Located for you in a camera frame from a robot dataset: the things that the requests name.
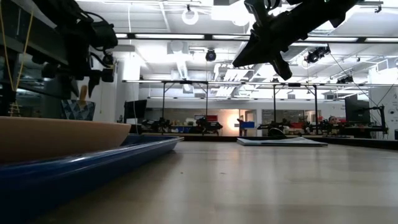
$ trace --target overhead rig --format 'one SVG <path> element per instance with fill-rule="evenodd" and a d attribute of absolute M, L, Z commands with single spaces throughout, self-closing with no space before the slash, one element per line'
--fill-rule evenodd
<path fill-rule="evenodd" d="M 289 46 L 299 39 L 308 38 L 308 33 L 330 21 L 338 27 L 346 18 L 346 12 L 363 0 L 287 0 L 290 5 L 299 4 L 291 11 L 277 16 L 269 11 L 279 5 L 276 0 L 266 7 L 262 0 L 245 0 L 246 9 L 254 15 L 256 22 L 246 46 L 235 58 L 235 67 L 255 63 L 270 63 L 275 72 L 284 80 L 292 77 L 289 64 L 280 52 L 287 52 Z"/>

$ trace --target rope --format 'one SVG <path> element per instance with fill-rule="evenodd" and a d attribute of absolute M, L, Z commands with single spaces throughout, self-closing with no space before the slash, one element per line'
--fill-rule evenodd
<path fill-rule="evenodd" d="M 21 69 L 19 70 L 18 79 L 17 79 L 17 86 L 16 86 L 17 89 L 18 89 L 18 86 L 19 86 L 19 81 L 20 81 L 20 79 L 21 79 L 22 70 L 24 69 L 24 62 L 25 62 L 24 59 L 25 59 L 25 55 L 26 55 L 27 44 L 29 43 L 30 30 L 31 30 L 31 28 L 32 28 L 33 12 L 34 12 L 34 6 L 32 6 L 32 13 L 30 14 L 30 22 L 29 22 L 29 27 L 28 27 L 28 29 L 27 29 L 27 35 L 26 35 L 26 41 L 25 41 L 24 54 L 23 54 L 23 56 L 22 56 Z"/>
<path fill-rule="evenodd" d="M 24 62 L 25 62 L 25 56 L 26 56 L 26 51 L 27 51 L 27 44 L 29 43 L 29 37 L 30 37 L 30 30 L 32 29 L 32 22 L 33 22 L 33 14 L 34 14 L 34 6 L 32 6 L 32 12 L 30 14 L 30 21 L 29 21 L 29 27 L 27 30 L 27 35 L 26 35 L 26 41 L 25 41 L 25 47 L 24 47 L 24 54 L 22 55 L 22 62 L 21 62 L 21 68 L 19 69 L 19 74 L 18 74 L 18 78 L 17 78 L 17 83 L 16 86 L 14 87 L 14 82 L 12 80 L 12 75 L 11 75 L 11 70 L 10 70 L 10 64 L 9 64 L 9 59 L 8 59 L 8 53 L 7 53 L 7 42 L 6 42 L 6 34 L 5 34 L 5 28 L 4 28 L 4 22 L 3 22 L 3 18 L 2 18 L 2 7 L 1 7 L 1 2 L 0 2 L 0 23 L 1 23 L 1 33 L 2 33 L 2 40 L 3 40 L 3 45 L 4 45 L 4 54 L 5 54 L 5 58 L 6 58 L 6 65 L 7 65 L 7 71 L 8 71 L 8 77 L 10 79 L 10 86 L 11 86 L 11 90 L 13 92 L 16 92 L 19 86 L 19 82 L 21 80 L 21 75 L 22 75 L 22 71 L 24 69 Z M 20 110 L 19 110 L 19 105 L 17 103 L 17 100 L 15 100 L 15 102 L 10 104 L 10 115 L 13 116 L 14 115 L 14 110 L 15 107 L 17 109 L 18 112 L 18 116 L 21 116 Z"/>
<path fill-rule="evenodd" d="M 22 55 L 21 68 L 20 68 L 19 74 L 18 74 L 17 85 L 14 88 L 14 82 L 12 81 L 12 76 L 11 76 L 11 71 L 10 71 L 10 64 L 9 64 L 9 60 L 8 60 L 6 35 L 5 35 L 5 29 L 4 29 L 4 22 L 3 22 L 3 19 L 2 19 L 2 7 L 1 7 L 1 4 L 0 4 L 0 20 L 1 20 L 2 40 L 4 42 L 4 53 L 6 54 L 6 64 L 7 64 L 7 70 L 8 70 L 8 77 L 10 79 L 11 89 L 13 91 L 17 91 L 18 86 L 19 86 L 19 81 L 21 79 L 22 71 L 24 69 L 24 59 L 25 59 L 25 56 L 26 56 L 27 44 L 29 43 L 30 30 L 32 28 L 33 13 L 34 13 L 34 6 L 32 6 L 32 12 L 30 14 L 29 27 L 28 27 L 28 30 L 27 30 L 26 42 L 25 42 L 25 47 L 24 47 L 24 54 Z"/>

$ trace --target wooden bowl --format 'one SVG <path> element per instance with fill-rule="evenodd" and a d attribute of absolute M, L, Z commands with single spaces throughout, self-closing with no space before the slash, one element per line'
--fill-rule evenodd
<path fill-rule="evenodd" d="M 118 147 L 130 124 L 0 116 L 0 163 L 50 159 Z"/>

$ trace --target pole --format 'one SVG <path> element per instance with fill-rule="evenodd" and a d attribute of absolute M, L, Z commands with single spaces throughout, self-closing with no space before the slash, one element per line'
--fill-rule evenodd
<path fill-rule="evenodd" d="M 315 130 L 318 134 L 318 93 L 317 93 L 317 86 L 313 86 L 315 89 Z"/>
<path fill-rule="evenodd" d="M 207 109 L 208 109 L 208 104 L 209 104 L 209 102 L 208 102 L 208 100 L 209 100 L 208 92 L 209 92 L 209 84 L 207 83 L 207 87 L 206 87 L 206 120 L 207 120 Z"/>
<path fill-rule="evenodd" d="M 162 118 L 164 119 L 164 96 L 166 94 L 166 82 L 163 83 L 163 106 L 162 106 Z"/>
<path fill-rule="evenodd" d="M 276 92 L 275 92 L 275 87 L 274 85 L 274 122 L 276 122 Z"/>

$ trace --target security camera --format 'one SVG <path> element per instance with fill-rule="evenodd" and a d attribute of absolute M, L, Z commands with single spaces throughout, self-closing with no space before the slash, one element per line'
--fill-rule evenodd
<path fill-rule="evenodd" d="M 217 55 L 216 52 L 214 51 L 214 49 L 208 49 L 207 53 L 206 53 L 206 61 L 208 62 L 212 62 L 214 60 L 216 60 Z"/>

